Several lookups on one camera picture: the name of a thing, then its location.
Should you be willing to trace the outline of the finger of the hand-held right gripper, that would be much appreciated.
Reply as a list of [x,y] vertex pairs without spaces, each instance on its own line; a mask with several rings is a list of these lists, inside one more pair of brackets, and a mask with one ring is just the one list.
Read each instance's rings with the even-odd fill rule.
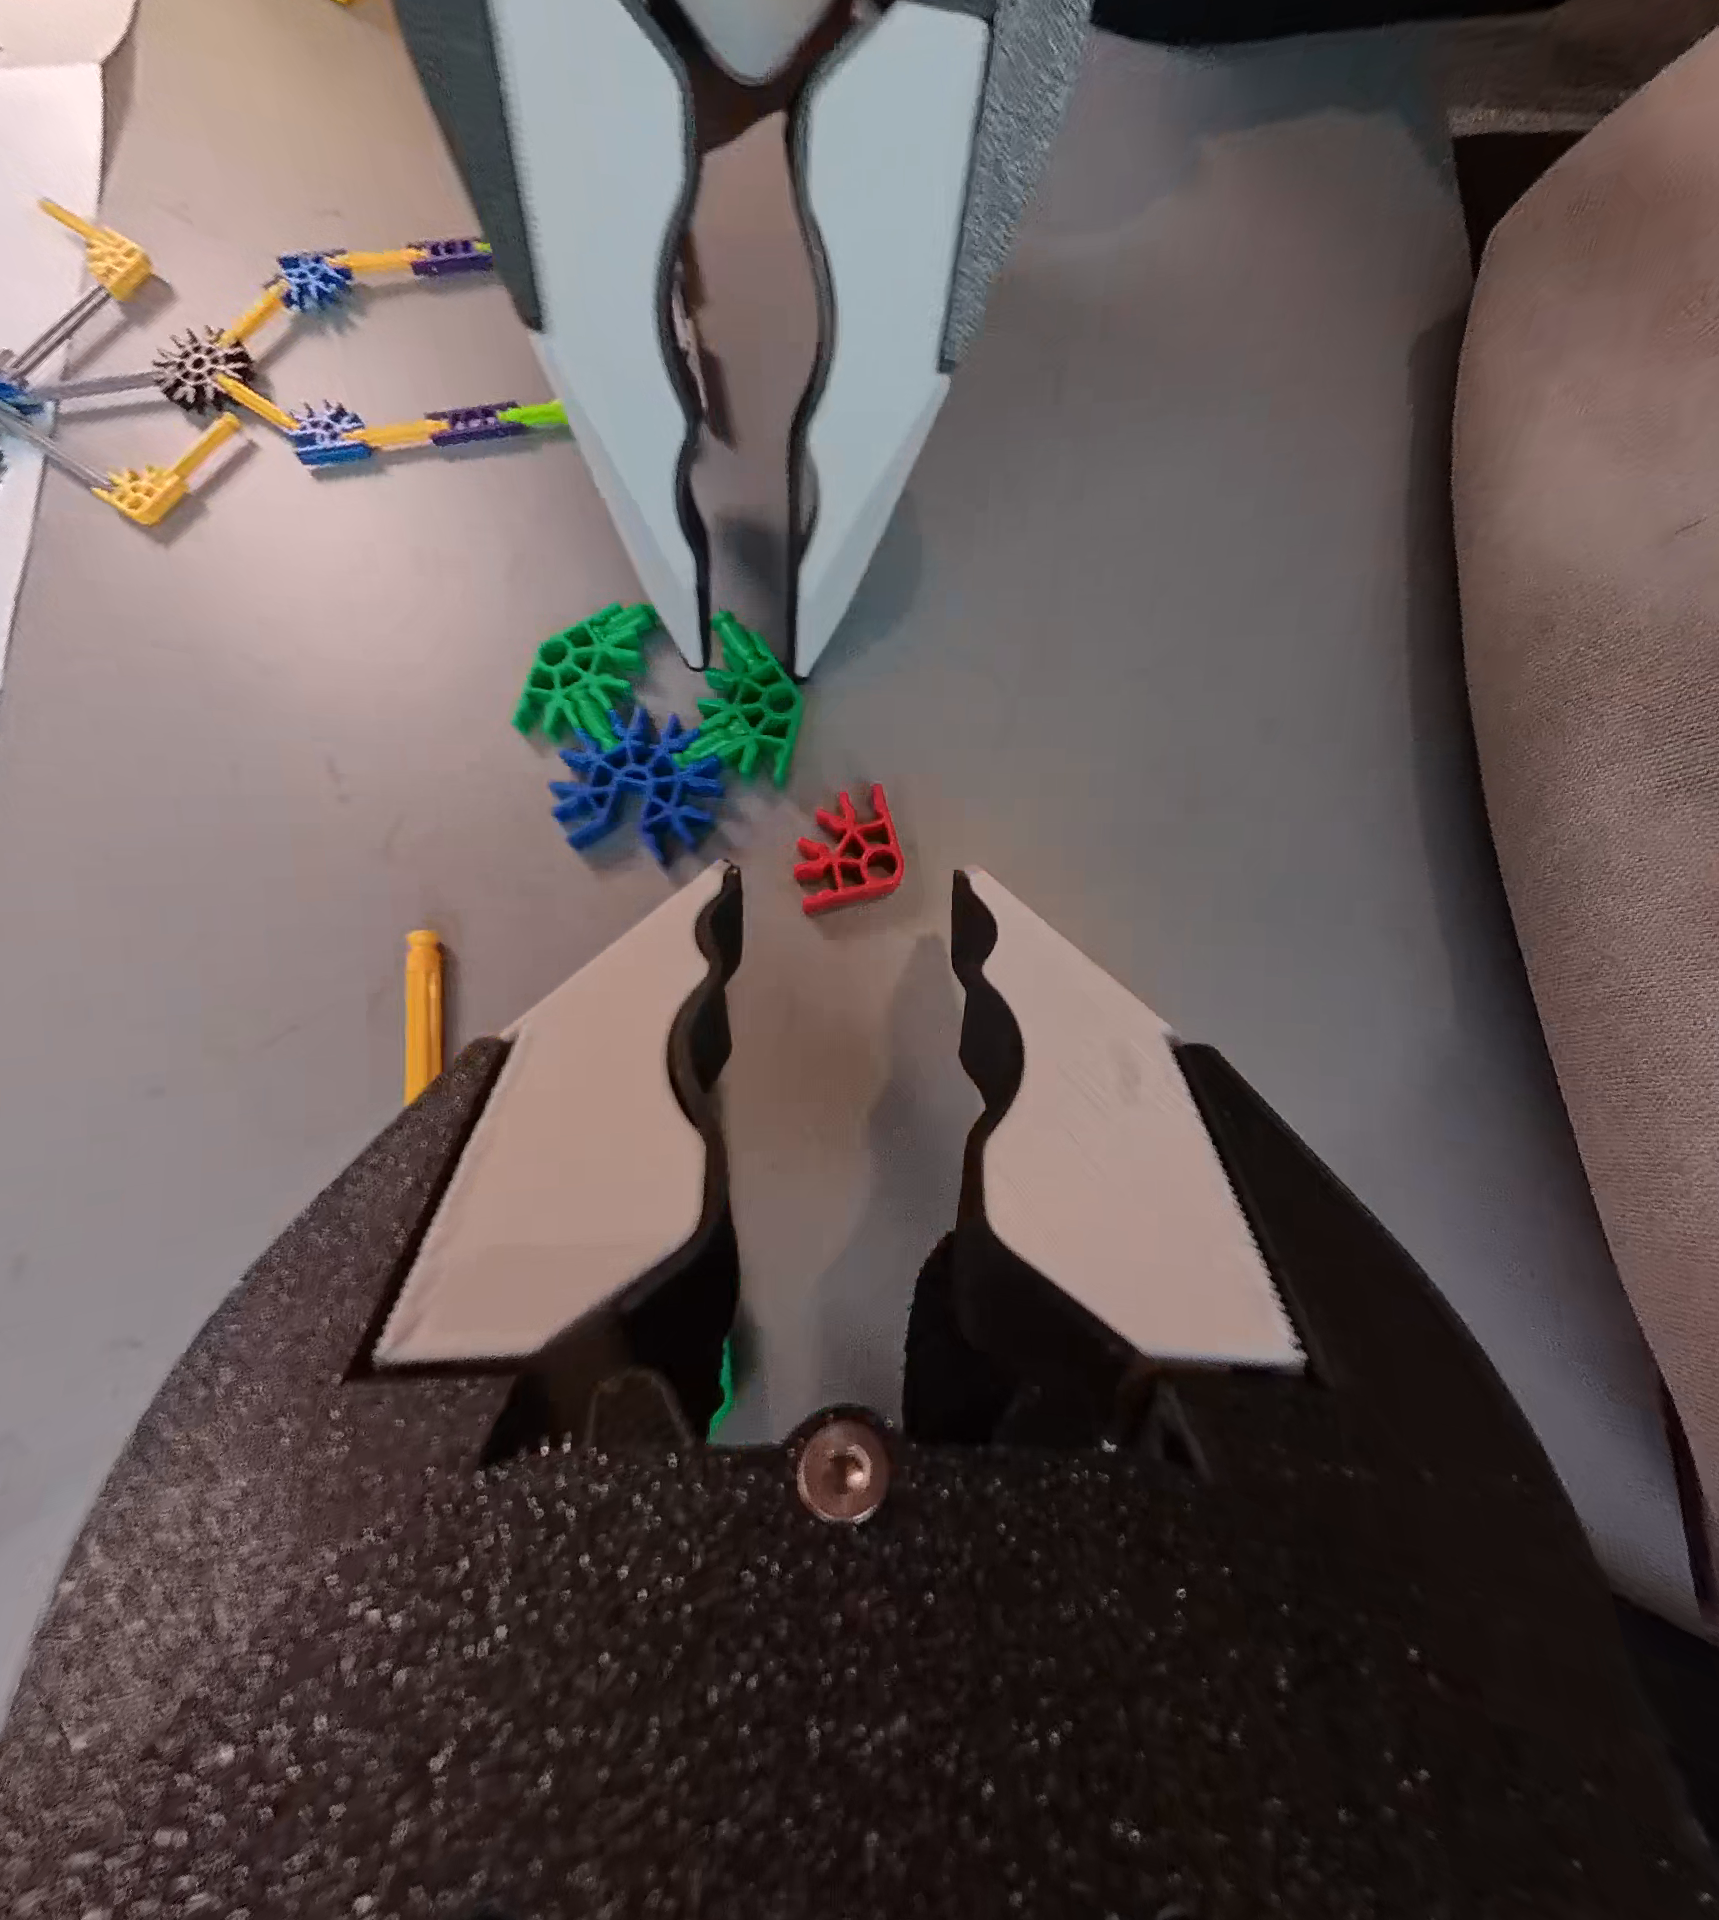
[[492,3],[488,23],[535,280],[533,349],[648,603],[701,670],[701,414],[671,329],[696,206],[689,79],[643,3]]
[[950,393],[943,322],[992,47],[976,3],[888,3],[788,126],[821,345],[788,442],[788,670],[846,618]]

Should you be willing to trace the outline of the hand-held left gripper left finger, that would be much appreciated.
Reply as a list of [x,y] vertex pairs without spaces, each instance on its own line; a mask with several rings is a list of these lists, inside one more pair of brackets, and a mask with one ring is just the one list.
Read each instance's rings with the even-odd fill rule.
[[528,1368],[587,1331],[720,1368],[739,1311],[717,1078],[744,888],[706,864],[506,1031],[371,1368]]

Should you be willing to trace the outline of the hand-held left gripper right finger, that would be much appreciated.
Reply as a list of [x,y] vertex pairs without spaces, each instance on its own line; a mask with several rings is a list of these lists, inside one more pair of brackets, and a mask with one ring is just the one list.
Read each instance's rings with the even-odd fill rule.
[[950,965],[983,1101],[955,1227],[967,1334],[1013,1368],[1301,1368],[1171,1021],[986,868],[954,878]]

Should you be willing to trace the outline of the red corner connector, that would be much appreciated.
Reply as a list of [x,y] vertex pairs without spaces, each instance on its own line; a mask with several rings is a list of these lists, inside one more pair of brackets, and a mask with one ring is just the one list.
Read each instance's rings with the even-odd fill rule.
[[831,808],[816,808],[813,829],[813,836],[798,836],[794,864],[809,920],[894,895],[905,878],[905,849],[884,785],[870,785],[865,805],[839,792]]

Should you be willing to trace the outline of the blue snowflake connector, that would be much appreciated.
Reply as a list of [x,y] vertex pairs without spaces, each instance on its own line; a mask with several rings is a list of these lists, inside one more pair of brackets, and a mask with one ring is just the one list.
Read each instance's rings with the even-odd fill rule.
[[577,733],[557,750],[564,779],[547,781],[553,821],[567,848],[587,853],[620,829],[669,871],[686,853],[701,849],[727,800],[724,768],[715,754],[681,756],[696,748],[696,728],[675,713],[656,722],[645,707],[628,718],[607,713],[607,739]]

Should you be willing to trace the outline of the green fan-shaped connector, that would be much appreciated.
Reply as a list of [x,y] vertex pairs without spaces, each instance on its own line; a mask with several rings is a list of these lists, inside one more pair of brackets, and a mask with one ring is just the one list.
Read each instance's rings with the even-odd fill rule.
[[710,614],[710,640],[717,648],[701,675],[710,695],[699,700],[699,722],[689,736],[706,722],[734,722],[741,750],[733,766],[715,760],[717,768],[739,781],[765,779],[785,787],[801,733],[801,688],[775,656],[772,644],[733,612]]
[[648,640],[661,631],[648,603],[610,603],[539,640],[509,722],[523,739],[577,740],[584,707],[634,707]]

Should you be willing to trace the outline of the multicolour rod connector toy figure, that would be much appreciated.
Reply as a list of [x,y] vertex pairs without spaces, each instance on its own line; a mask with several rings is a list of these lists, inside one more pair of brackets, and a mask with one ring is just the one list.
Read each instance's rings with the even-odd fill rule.
[[[190,496],[200,466],[222,451],[247,418],[278,435],[307,470],[356,466],[391,451],[449,451],[454,445],[556,438],[572,429],[557,399],[535,405],[463,405],[419,414],[417,418],[371,421],[338,401],[285,410],[257,387],[259,361],[252,360],[252,339],[271,322],[328,315],[371,280],[412,278],[417,282],[442,282],[492,273],[494,252],[479,236],[429,237],[391,249],[341,248],[282,252],[245,313],[222,327],[175,335],[155,349],[145,371],[43,379],[45,366],[53,361],[87,322],[105,315],[111,306],[125,306],[154,282],[155,270],[149,252],[111,227],[87,219],[50,199],[39,199],[37,207],[81,245],[87,292],[37,335],[33,345],[0,352],[0,466],[2,442],[30,445],[134,528],[160,528]],[[200,441],[192,441],[177,461],[102,472],[53,442],[50,418],[60,406],[139,396],[160,399],[200,421]]]

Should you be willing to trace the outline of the person's beige fleece clothing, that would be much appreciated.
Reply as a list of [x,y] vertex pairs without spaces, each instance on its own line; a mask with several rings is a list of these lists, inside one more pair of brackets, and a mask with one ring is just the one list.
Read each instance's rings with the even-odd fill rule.
[[1719,1631],[1719,28],[1496,222],[1449,510],[1498,875]]

